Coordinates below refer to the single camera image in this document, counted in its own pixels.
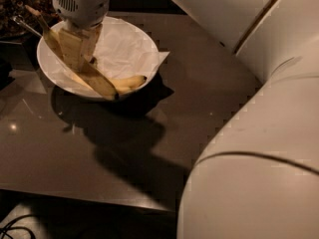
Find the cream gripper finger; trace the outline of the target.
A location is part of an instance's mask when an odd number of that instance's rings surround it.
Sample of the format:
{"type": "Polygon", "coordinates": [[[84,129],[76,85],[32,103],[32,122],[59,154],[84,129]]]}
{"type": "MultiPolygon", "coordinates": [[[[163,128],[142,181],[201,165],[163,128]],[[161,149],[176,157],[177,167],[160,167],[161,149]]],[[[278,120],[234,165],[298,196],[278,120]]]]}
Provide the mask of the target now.
{"type": "Polygon", "coordinates": [[[83,34],[85,37],[84,58],[88,62],[91,62],[93,60],[94,52],[96,49],[97,42],[100,38],[102,28],[103,28],[103,25],[99,24],[99,25],[95,26],[94,28],[83,31],[83,34]]]}
{"type": "Polygon", "coordinates": [[[80,72],[84,64],[84,42],[81,32],[72,32],[61,28],[58,32],[65,64],[75,72],[80,72]]]}

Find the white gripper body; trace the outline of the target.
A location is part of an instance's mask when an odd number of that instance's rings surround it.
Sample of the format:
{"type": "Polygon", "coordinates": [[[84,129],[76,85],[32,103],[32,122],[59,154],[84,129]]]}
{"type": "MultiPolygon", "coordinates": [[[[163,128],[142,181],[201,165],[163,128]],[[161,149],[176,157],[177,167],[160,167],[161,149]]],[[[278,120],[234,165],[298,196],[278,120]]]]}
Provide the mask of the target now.
{"type": "Polygon", "coordinates": [[[58,15],[69,25],[89,29],[100,24],[109,11],[110,0],[53,0],[58,15]]]}

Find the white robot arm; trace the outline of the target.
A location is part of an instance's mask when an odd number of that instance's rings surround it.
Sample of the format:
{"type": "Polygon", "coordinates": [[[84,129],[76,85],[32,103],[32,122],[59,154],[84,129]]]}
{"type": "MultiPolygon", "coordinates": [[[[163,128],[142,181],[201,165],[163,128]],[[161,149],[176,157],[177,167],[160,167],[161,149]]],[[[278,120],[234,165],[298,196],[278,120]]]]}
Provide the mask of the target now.
{"type": "Polygon", "coordinates": [[[319,0],[268,0],[233,52],[263,85],[196,161],[176,239],[318,239],[319,0]]]}

